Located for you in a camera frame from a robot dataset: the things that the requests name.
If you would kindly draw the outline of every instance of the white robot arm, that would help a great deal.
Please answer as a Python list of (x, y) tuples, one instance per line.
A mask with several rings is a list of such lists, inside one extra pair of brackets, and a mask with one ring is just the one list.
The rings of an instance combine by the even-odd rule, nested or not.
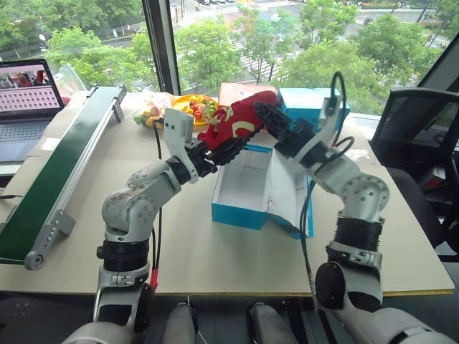
[[(255, 104), (259, 118), (278, 139), (275, 149), (304, 167), (318, 185), (344, 203), (334, 240), (326, 247), (328, 262), (317, 271), (317, 300), (333, 310), (359, 344), (455, 343), (401, 310), (380, 308), (382, 255), (377, 246), (384, 220), (379, 212), (389, 192), (383, 180), (362, 173), (343, 151), (327, 144), (339, 104), (339, 98), (325, 100), (319, 133), (305, 120), (291, 123), (275, 107)], [(212, 158), (206, 145), (191, 137), (191, 116), (167, 110), (164, 125), (171, 158), (134, 173), (128, 186), (103, 204), (105, 241), (98, 248), (98, 257), (104, 262), (93, 322), (75, 331), (63, 344), (134, 343), (146, 329), (154, 292), (145, 283), (150, 270), (148, 240), (156, 212), (180, 191), (180, 185), (194, 183), (217, 170), (209, 161)], [(180, 331), (182, 335), (186, 332), (183, 328)], [(182, 337), (182, 341), (167, 343), (185, 342)]]

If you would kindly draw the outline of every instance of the blue box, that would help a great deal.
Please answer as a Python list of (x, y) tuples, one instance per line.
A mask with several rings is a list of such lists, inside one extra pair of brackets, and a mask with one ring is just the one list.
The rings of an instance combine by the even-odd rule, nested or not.
[[(299, 239), (299, 220), (307, 192), (304, 171), (291, 168), (272, 148), (247, 145), (219, 170), (212, 198), (212, 221), (260, 230), (268, 218)], [(308, 237), (313, 236), (312, 202)]]
[[(305, 118), (314, 128), (319, 131), (321, 124), (319, 116), (321, 114), (323, 99), (330, 97), (329, 88), (280, 88), (278, 98), (280, 100), (280, 109), (293, 122), (300, 117)], [(338, 130), (346, 116), (351, 112), (349, 104), (346, 104), (346, 111), (343, 115), (340, 113), (336, 121), (335, 130)]]

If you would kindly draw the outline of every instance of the laptop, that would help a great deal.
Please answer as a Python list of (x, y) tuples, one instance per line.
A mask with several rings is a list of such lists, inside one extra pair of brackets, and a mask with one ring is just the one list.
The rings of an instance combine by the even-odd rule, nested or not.
[(44, 59), (0, 62), (0, 163), (24, 161), (63, 108)]

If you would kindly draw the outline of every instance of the green conveyor belt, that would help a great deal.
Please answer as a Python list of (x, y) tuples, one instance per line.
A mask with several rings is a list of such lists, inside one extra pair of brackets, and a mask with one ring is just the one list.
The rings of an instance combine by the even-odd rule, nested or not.
[(0, 262), (23, 264), (57, 197), (119, 87), (99, 87), (0, 233)]

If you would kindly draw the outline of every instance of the laptop screen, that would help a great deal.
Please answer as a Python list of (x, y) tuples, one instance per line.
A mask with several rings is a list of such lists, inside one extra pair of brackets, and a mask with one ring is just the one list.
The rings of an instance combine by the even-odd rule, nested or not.
[(0, 120), (49, 117), (62, 108), (43, 59), (0, 62)]

